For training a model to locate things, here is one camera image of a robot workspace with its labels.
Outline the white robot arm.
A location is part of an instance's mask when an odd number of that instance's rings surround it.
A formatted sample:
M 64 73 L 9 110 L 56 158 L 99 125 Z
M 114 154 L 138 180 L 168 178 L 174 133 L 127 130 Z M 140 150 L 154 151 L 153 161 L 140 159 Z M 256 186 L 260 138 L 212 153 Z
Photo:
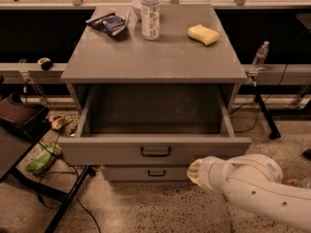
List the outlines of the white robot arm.
M 283 171 L 263 154 L 223 160 L 208 156 L 195 160 L 189 179 L 204 190 L 219 192 L 234 206 L 311 233 L 311 187 L 282 183 Z

